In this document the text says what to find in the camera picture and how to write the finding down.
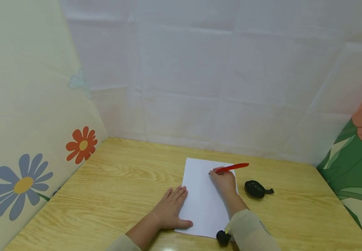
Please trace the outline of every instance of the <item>black device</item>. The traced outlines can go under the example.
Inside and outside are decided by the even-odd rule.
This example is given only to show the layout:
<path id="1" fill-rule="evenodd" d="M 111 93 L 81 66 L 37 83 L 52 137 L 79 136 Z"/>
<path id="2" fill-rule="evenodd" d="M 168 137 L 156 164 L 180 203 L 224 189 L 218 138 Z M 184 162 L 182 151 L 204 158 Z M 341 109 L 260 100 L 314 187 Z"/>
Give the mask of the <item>black device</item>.
<path id="1" fill-rule="evenodd" d="M 245 182 L 245 190 L 249 195 L 255 198 L 263 198 L 265 195 L 270 195 L 271 193 L 274 193 L 273 188 L 266 190 L 263 185 L 261 185 L 256 180 L 250 180 Z"/>
<path id="2" fill-rule="evenodd" d="M 216 239 L 220 246 L 227 246 L 231 239 L 231 235 L 225 233 L 223 230 L 220 230 L 217 232 Z"/>

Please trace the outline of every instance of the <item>white wall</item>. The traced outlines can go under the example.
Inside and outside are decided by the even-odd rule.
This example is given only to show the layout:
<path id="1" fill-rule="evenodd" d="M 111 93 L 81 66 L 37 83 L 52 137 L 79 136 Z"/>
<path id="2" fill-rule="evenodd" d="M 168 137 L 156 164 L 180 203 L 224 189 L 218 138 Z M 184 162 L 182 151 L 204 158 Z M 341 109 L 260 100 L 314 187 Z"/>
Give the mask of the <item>white wall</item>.
<path id="1" fill-rule="evenodd" d="M 110 136 L 316 164 L 362 101 L 362 0 L 62 0 Z"/>

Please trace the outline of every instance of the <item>sheet of paper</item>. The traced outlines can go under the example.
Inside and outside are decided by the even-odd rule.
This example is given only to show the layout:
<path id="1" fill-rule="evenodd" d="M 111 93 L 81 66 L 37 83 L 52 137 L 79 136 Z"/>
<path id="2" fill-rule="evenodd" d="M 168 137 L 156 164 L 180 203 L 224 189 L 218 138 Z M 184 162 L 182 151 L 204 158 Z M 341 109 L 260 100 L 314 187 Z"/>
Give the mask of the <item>sheet of paper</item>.
<path id="1" fill-rule="evenodd" d="M 229 222 L 227 209 L 222 198 L 208 175 L 215 167 L 231 166 L 232 163 L 208 161 L 203 159 L 186 159 L 183 185 L 188 190 L 188 197 L 179 217 L 191 220 L 193 227 L 175 232 L 216 238 Z"/>

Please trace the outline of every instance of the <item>wood grain tabletop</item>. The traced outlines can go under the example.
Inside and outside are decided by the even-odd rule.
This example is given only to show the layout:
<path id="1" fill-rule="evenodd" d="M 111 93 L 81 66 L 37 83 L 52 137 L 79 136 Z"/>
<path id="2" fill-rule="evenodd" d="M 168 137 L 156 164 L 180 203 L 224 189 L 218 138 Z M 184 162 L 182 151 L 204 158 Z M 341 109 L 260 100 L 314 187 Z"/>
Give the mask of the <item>wood grain tabletop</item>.
<path id="1" fill-rule="evenodd" d="M 182 183 L 187 157 L 250 163 L 236 170 L 239 193 L 283 251 L 362 250 L 361 229 L 313 166 L 121 138 L 108 138 L 5 250 L 104 250 Z M 249 198 L 247 180 L 275 193 Z M 238 249 L 165 230 L 149 250 Z"/>

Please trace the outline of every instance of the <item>beige sleeve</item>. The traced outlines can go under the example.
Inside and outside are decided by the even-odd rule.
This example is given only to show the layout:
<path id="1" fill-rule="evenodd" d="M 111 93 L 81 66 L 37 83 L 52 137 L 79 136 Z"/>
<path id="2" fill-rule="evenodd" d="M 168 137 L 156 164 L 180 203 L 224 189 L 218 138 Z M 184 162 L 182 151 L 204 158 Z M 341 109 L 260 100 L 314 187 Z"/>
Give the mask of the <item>beige sleeve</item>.
<path id="1" fill-rule="evenodd" d="M 121 235 L 116 239 L 106 251 L 141 251 L 138 246 L 126 235 Z"/>
<path id="2" fill-rule="evenodd" d="M 259 217 L 248 209 L 234 214 L 226 227 L 241 251 L 280 251 Z"/>

